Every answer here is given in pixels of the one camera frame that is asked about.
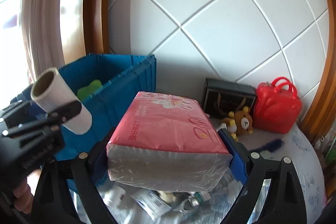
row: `red plastic bag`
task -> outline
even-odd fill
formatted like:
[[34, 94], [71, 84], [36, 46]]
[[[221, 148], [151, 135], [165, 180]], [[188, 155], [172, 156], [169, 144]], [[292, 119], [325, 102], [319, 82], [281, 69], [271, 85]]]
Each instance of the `red plastic bag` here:
[[[276, 85], [280, 80], [285, 80], [285, 82]], [[286, 85], [288, 85], [288, 90], [282, 89]], [[271, 84], [261, 83], [256, 95], [253, 127], [275, 133], [288, 133], [302, 109], [297, 90], [290, 80], [279, 77]]]

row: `white tiled wall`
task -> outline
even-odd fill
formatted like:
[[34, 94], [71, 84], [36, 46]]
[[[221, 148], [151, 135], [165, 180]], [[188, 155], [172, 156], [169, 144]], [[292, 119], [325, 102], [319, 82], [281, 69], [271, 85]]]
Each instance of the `white tiled wall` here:
[[157, 91], [200, 100], [206, 77], [290, 78], [308, 110], [329, 38], [327, 0], [109, 0], [110, 47], [155, 54]]

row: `window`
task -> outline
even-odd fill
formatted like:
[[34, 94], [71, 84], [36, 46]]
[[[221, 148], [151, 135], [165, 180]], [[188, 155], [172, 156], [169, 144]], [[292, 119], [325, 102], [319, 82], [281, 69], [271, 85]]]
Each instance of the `window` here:
[[30, 83], [22, 30], [21, 0], [0, 0], [0, 109]]

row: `wooden frame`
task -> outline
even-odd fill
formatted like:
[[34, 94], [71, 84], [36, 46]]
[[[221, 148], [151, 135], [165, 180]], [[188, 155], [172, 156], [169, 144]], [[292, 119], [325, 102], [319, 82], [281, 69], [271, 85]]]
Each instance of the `wooden frame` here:
[[327, 59], [314, 100], [300, 123], [300, 130], [314, 143], [325, 136], [336, 118], [336, 0], [327, 0], [329, 45]]
[[61, 30], [65, 63], [91, 52], [109, 53], [108, 0], [72, 0], [61, 10], [61, 25], [71, 22], [71, 32]]

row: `tissue pack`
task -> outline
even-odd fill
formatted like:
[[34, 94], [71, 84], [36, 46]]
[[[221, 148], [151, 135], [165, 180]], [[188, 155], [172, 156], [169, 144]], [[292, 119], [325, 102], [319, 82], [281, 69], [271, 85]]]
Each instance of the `tissue pack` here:
[[139, 92], [106, 147], [112, 181], [165, 192], [211, 191], [232, 156], [195, 100]]

